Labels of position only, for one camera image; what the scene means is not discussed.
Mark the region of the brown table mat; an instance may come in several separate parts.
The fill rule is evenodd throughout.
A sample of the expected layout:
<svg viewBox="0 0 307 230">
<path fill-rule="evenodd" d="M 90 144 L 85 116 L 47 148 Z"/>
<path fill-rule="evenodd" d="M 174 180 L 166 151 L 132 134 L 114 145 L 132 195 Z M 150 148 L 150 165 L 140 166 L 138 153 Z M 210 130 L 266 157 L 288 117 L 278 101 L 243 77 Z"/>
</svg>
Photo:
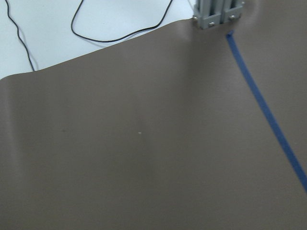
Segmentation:
<svg viewBox="0 0 307 230">
<path fill-rule="evenodd" d="M 307 166 L 307 3 L 171 23 L 0 81 L 3 230 L 304 230 L 307 194 L 226 34 Z"/>
</svg>

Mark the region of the aluminium frame post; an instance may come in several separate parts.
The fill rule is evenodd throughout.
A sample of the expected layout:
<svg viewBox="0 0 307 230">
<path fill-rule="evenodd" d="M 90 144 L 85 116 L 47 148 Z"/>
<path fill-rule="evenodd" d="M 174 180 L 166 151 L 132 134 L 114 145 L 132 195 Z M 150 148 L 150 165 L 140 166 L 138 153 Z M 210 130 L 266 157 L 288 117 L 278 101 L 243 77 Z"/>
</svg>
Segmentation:
<svg viewBox="0 0 307 230">
<path fill-rule="evenodd" d="M 197 0 L 192 18 L 201 29 L 232 22 L 241 17 L 242 0 Z"/>
</svg>

